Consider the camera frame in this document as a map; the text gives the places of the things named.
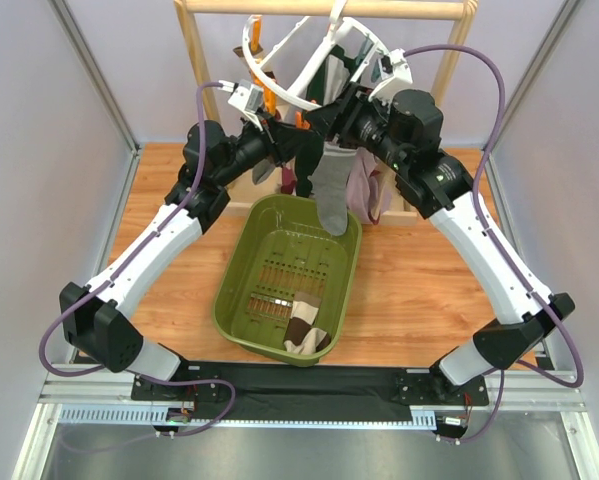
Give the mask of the grey striped sock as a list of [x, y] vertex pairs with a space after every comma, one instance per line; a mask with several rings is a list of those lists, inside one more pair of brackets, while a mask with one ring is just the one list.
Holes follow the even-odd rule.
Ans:
[[269, 160], [261, 160], [252, 169], [252, 183], [259, 185], [266, 181], [274, 172], [276, 166]]

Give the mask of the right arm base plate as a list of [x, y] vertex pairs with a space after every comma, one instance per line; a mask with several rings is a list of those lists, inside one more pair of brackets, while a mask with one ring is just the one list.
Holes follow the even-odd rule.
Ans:
[[483, 376], [456, 386], [427, 368], [398, 369], [393, 375], [394, 399], [408, 406], [487, 406], [489, 396]]

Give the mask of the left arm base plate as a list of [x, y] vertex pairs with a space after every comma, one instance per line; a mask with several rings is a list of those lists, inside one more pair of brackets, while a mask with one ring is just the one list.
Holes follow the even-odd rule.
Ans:
[[183, 386], [165, 386], [144, 379], [137, 379], [131, 390], [131, 399], [136, 401], [183, 401], [213, 402], [227, 401], [231, 397], [227, 386], [219, 385], [222, 377], [215, 367], [192, 366], [185, 372], [175, 374], [172, 382], [186, 382]]

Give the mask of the yellow-orange clothes clip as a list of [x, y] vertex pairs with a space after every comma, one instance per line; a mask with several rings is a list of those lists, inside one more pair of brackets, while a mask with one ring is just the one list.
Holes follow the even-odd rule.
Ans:
[[277, 97], [275, 93], [267, 86], [263, 87], [264, 91], [264, 106], [266, 111], [273, 117], [277, 114]]

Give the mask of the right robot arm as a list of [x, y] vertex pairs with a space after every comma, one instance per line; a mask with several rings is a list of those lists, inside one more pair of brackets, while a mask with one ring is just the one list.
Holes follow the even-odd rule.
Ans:
[[363, 148], [389, 167], [401, 196], [448, 239], [486, 293], [495, 317], [433, 365], [440, 385], [458, 388], [509, 368], [573, 313], [571, 296], [552, 292], [521, 261], [472, 175], [441, 149], [443, 114], [429, 93], [402, 90], [384, 105], [353, 84], [306, 119], [325, 140]]

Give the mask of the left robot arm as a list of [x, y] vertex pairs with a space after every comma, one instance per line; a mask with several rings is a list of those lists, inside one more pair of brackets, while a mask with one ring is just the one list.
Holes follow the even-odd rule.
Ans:
[[131, 323], [153, 283], [188, 246], [199, 240], [227, 207], [228, 185], [261, 162], [274, 167], [307, 147], [322, 148], [311, 128], [266, 116], [260, 126], [245, 122], [237, 136], [204, 120], [190, 128], [177, 181], [145, 230], [104, 271], [80, 287], [60, 293], [59, 323], [65, 340], [99, 367], [171, 382], [184, 360], [146, 339]]

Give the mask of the dark green sock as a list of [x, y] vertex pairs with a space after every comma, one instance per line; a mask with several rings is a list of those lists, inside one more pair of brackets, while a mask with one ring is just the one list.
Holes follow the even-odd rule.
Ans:
[[[345, 85], [346, 85], [348, 83], [350, 77], [352, 76], [352, 74], [356, 71], [357, 63], [355, 62], [355, 60], [353, 58], [348, 57], [346, 55], [344, 48], [341, 46], [334, 46], [331, 49], [328, 56], [329, 55], [335, 56], [344, 62], [344, 66], [348, 70], [348, 78], [345, 83]], [[305, 96], [305, 98], [308, 101], [310, 101], [312, 103], [320, 104], [320, 105], [327, 105], [327, 104], [324, 104], [326, 59], [322, 62], [322, 64], [320, 65], [320, 67], [317, 70], [317, 73], [315, 74], [313, 79], [309, 82], [307, 90], [306, 90], [306, 96]]]

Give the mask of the pink sock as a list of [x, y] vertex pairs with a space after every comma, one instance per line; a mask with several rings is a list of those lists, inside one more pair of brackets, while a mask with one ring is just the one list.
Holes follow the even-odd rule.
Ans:
[[377, 225], [390, 206], [391, 194], [382, 190], [375, 158], [359, 149], [348, 176], [346, 205], [364, 224]]

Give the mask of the white round clip hanger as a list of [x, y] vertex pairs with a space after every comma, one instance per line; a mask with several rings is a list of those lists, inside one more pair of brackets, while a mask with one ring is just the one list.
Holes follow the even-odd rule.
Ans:
[[254, 78], [257, 79], [263, 86], [270, 88], [275, 93], [276, 97], [283, 102], [301, 110], [314, 110], [320, 105], [312, 103], [304, 98], [304, 94], [306, 93], [309, 82], [313, 79], [318, 68], [326, 59], [331, 49], [334, 46], [338, 46], [351, 31], [356, 30], [364, 37], [364, 45], [366, 46], [366, 49], [363, 50], [360, 60], [357, 64], [356, 71], [350, 77], [352, 82], [358, 81], [362, 77], [365, 70], [370, 66], [373, 59], [375, 59], [378, 64], [381, 57], [387, 55], [390, 50], [388, 50], [380, 38], [365, 25], [352, 17], [344, 16], [343, 10], [345, 6], [346, 3], [344, 1], [335, 1], [333, 3], [329, 13], [329, 24], [326, 34], [316, 50], [308, 59], [306, 65], [302, 68], [297, 78], [287, 89], [279, 86], [271, 77], [269, 77], [264, 71], [264, 68], [268, 66], [276, 54], [280, 53], [288, 41], [290, 41], [293, 36], [300, 31], [309, 18], [307, 16], [303, 17], [281, 41], [272, 47], [272, 50], [266, 54], [266, 56], [257, 58], [249, 50], [250, 30], [253, 15], [250, 16], [246, 21], [242, 32], [242, 53], [244, 61]]

